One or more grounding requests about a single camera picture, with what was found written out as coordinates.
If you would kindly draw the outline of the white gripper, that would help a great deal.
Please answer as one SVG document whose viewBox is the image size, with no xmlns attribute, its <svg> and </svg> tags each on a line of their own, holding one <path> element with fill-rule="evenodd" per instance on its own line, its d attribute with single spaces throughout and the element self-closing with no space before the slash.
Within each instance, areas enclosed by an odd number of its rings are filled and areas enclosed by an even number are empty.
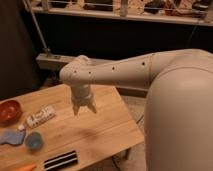
<svg viewBox="0 0 213 171">
<path fill-rule="evenodd" d="M 72 86 L 71 93 L 72 102 L 74 104 L 73 112 L 75 116 L 78 115 L 80 109 L 79 106 L 88 106 L 93 113 L 97 113 L 90 85 Z"/>
</svg>

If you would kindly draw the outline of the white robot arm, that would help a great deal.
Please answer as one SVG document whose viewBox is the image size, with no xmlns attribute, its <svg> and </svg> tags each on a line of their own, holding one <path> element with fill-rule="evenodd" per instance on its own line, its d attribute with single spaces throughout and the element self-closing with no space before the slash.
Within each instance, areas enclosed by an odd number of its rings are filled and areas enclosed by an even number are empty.
<svg viewBox="0 0 213 171">
<path fill-rule="evenodd" d="M 90 86 L 146 89 L 147 171 L 213 171 L 213 53 L 182 49 L 93 65 L 80 55 L 60 71 L 73 109 L 94 109 Z"/>
</svg>

